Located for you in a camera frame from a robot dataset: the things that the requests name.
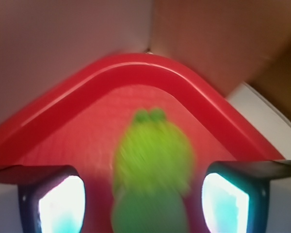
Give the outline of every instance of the blurry green figure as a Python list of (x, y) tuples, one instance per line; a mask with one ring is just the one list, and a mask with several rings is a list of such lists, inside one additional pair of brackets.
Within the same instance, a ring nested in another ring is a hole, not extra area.
[(188, 232), (182, 196), (190, 191), (194, 154), (161, 109), (140, 110), (114, 158), (115, 233)]

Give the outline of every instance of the red plastic tray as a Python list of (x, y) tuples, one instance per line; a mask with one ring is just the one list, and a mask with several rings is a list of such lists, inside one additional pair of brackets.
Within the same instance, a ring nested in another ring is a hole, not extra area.
[(185, 200), (192, 232), (206, 232), (200, 188), (215, 160), (283, 156), (182, 64), (149, 54), (103, 58), (0, 125), (0, 165), (73, 165), (85, 181), (83, 232), (111, 232), (113, 152), (134, 112), (160, 107), (190, 138), (196, 179)]

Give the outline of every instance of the toy's eye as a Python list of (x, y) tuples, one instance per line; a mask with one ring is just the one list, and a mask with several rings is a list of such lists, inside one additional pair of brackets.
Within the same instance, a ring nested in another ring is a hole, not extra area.
[(142, 110), (139, 110), (138, 112), (136, 112), (133, 122), (134, 123), (143, 123), (143, 122), (147, 122), (150, 120), (151, 119), (150, 119), (150, 116), (149, 116), (149, 113), (147, 112), (147, 110), (142, 109)]
[(164, 121), (166, 120), (165, 112), (160, 108), (154, 108), (150, 112), (150, 117), (153, 121)]

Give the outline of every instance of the green toy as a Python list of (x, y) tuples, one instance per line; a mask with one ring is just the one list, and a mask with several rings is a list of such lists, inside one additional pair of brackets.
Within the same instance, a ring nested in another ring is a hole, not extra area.
[(189, 231), (182, 196), (190, 191), (194, 153), (163, 110), (136, 113), (113, 169), (115, 233)]

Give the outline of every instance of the red tray rim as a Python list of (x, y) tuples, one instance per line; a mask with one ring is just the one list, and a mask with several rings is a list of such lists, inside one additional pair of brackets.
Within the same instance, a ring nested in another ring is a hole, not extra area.
[[(149, 73), (168, 72), (169, 75), (142, 78), (142, 75), (136, 75), (138, 70)], [(126, 72), (127, 78), (106, 78), (104, 75), (115, 71)], [(174, 96), (237, 160), (284, 159), (270, 142), (198, 74), (165, 57), (132, 53), (108, 56), (93, 62), (1, 124), (0, 164), (2, 156), (18, 158), (89, 104), (117, 87), (132, 84), (154, 86)]]

